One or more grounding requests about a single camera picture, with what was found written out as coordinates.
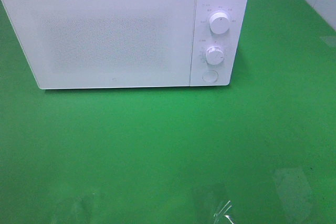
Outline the round white door button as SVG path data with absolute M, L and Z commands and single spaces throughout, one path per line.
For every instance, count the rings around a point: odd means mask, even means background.
M 209 70 L 203 74 L 202 78 L 207 83 L 214 83 L 218 79 L 218 73 L 217 71 Z

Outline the white microwave door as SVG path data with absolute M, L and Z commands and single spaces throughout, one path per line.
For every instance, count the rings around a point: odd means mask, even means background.
M 187 86 L 195 0 L 2 0 L 41 89 Z

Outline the white microwave knob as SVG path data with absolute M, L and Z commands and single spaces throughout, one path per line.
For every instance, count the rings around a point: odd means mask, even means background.
M 224 50 L 221 47 L 211 46 L 206 50 L 206 62 L 215 66 L 224 61 Z
M 209 17 L 209 27 L 212 33 L 221 35 L 230 28 L 230 16 L 224 10 L 218 10 Z

